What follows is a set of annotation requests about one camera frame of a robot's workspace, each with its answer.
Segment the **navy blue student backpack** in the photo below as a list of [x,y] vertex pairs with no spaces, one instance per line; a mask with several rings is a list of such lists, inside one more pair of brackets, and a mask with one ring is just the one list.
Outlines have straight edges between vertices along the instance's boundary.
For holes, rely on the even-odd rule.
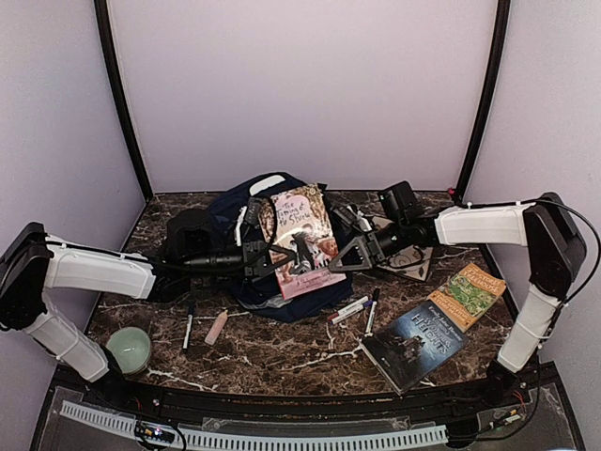
[[295,322],[336,306],[353,293],[352,278],[328,268],[347,238],[325,187],[286,172],[246,180],[220,194],[208,212],[221,244],[258,241],[273,247],[258,277],[236,274],[225,288],[245,309]]

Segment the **Taming of the Shrew book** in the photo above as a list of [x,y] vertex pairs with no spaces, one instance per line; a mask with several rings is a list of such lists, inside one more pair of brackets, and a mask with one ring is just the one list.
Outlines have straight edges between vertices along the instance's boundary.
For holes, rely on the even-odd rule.
[[272,241],[294,250],[298,263],[287,272],[275,272],[284,299],[337,284],[345,279],[328,269],[338,254],[338,246],[323,199],[315,183],[275,194],[270,201],[269,232]]

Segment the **Wuthering Heights dark book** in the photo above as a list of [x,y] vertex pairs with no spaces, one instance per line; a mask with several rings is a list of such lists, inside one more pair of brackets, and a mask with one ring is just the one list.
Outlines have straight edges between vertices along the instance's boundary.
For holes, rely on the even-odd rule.
[[468,339],[443,311],[425,301],[362,339],[365,355],[399,395],[462,350]]

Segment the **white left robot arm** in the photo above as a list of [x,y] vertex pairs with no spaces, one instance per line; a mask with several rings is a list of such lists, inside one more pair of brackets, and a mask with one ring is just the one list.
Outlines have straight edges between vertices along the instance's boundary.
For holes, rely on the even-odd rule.
[[112,293],[134,300],[168,303],[184,294],[194,278],[261,279],[291,262],[295,254],[276,242],[279,222],[266,238],[247,241],[245,230],[259,224],[268,199],[253,197],[234,221],[233,239],[218,243],[218,230],[206,210],[183,210],[166,226],[163,251],[156,257],[90,247],[62,240],[40,223],[28,224],[1,257],[1,329],[28,334],[54,357],[95,386],[113,410],[132,402],[116,358],[88,338],[51,301],[49,290],[66,288]]

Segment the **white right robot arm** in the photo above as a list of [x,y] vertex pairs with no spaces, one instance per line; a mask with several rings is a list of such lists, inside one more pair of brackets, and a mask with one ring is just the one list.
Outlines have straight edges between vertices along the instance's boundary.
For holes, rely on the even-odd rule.
[[516,390],[517,374],[550,336],[564,307],[588,284],[580,271],[588,256],[581,228],[599,233],[582,213],[553,192],[532,199],[454,204],[426,209],[403,181],[378,192],[389,224],[380,230],[360,225],[358,212],[336,210],[354,234],[331,261],[332,272],[361,272],[412,245],[473,244],[488,247],[500,274],[509,278],[517,314],[495,359],[496,372],[479,388],[479,398],[498,408]]

